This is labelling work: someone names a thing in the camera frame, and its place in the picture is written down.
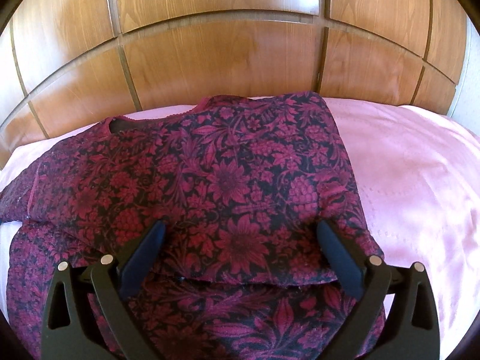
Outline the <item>red floral knit sweater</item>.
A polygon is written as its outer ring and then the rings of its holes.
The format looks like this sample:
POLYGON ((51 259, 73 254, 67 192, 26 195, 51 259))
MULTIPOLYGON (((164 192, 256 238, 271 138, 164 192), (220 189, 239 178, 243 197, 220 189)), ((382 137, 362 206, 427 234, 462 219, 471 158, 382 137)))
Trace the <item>red floral knit sweater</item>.
POLYGON ((163 247, 127 301, 166 359, 314 359, 354 306, 320 252, 323 220, 378 254, 326 102, 211 97, 163 119, 105 119, 1 192, 7 314, 34 357, 55 267, 116 254, 154 222, 163 247))

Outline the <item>wooden panelled headboard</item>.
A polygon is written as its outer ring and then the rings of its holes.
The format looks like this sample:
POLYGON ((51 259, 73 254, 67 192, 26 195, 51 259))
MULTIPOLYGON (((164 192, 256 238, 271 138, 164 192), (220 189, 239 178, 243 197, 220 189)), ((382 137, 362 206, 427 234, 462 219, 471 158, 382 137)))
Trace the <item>wooden panelled headboard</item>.
POLYGON ((457 0, 20 0, 1 27, 1 160, 215 94, 314 90, 446 114, 466 42, 457 0))

